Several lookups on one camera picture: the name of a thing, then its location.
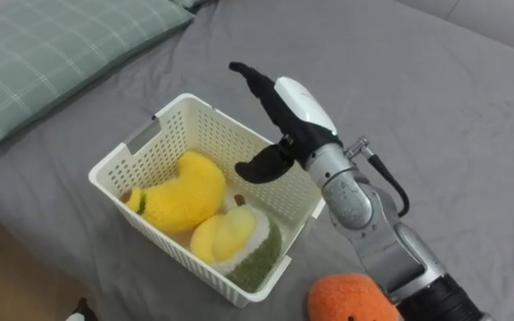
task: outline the green plaid pillow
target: green plaid pillow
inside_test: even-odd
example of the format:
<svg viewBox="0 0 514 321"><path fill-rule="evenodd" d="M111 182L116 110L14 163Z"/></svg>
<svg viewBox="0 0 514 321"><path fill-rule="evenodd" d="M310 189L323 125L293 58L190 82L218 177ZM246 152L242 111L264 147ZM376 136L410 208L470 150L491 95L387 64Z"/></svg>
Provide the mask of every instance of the green plaid pillow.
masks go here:
<svg viewBox="0 0 514 321"><path fill-rule="evenodd" d="M208 0L171 0L176 4L183 6L186 9L191 9L197 6L198 4L207 2Z"/></svg>
<svg viewBox="0 0 514 321"><path fill-rule="evenodd" d="M0 141L193 19L169 0L18 0L0 8Z"/></svg>

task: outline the black cable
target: black cable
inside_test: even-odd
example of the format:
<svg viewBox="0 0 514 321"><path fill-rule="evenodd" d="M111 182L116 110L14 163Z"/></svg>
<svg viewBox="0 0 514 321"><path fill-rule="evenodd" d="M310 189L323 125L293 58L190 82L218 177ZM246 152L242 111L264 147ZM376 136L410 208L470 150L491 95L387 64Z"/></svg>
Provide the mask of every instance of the black cable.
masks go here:
<svg viewBox="0 0 514 321"><path fill-rule="evenodd" d="M408 211L410 211L410 198L406 194L406 191L403 190L400 183L398 183L392 173L390 173L386 165L384 165L384 162L380 160L378 155L372 155L368 158L368 163L370 163L370 165L372 165L372 167L382 175L386 182L388 182L400 195L400 198L402 198L403 207L402 210L398 212L398 216L401 218L408 214Z"/></svg>

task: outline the durian plush toy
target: durian plush toy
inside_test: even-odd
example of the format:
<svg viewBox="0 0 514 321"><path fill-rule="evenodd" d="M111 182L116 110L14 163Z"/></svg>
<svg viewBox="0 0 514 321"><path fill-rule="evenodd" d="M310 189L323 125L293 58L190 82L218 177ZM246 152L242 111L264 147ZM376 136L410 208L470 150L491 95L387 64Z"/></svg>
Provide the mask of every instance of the durian plush toy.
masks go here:
<svg viewBox="0 0 514 321"><path fill-rule="evenodd" d="M247 292L255 292L281 251L278 225L251 205L241 205L203 222L190 251Z"/></svg>
<svg viewBox="0 0 514 321"><path fill-rule="evenodd" d="M396 308L368 276L326 276L309 291L310 321L397 321Z"/></svg>
<svg viewBox="0 0 514 321"><path fill-rule="evenodd" d="M166 234L192 229L220 208L226 181L218 166L198 152L187 151L179 158L178 173L160 185L133 187L122 201Z"/></svg>

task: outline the bed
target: bed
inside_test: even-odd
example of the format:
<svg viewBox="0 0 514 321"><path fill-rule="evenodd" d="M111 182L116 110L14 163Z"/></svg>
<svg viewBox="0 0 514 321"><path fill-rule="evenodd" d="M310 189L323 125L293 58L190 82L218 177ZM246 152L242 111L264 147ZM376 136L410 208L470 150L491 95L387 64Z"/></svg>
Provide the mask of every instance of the bed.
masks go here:
<svg viewBox="0 0 514 321"><path fill-rule="evenodd" d="M195 15L0 144L0 223L87 284L104 320L306 319L315 280L361 271L327 213L292 250L269 298L235 309L134 231L87 179L185 92L278 139L228 71L239 60L302 82L346 144L368 136L412 199L405 221L481 309L514 320L514 49L389 0L221 0Z"/></svg>

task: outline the wooden floor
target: wooden floor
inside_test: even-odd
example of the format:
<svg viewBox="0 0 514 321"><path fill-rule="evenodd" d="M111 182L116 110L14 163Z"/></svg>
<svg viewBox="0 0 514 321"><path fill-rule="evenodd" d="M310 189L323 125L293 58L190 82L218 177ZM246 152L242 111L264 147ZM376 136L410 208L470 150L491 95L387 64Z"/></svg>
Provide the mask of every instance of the wooden floor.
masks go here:
<svg viewBox="0 0 514 321"><path fill-rule="evenodd" d="M0 321L64 321L88 295L75 279L33 259L0 226Z"/></svg>

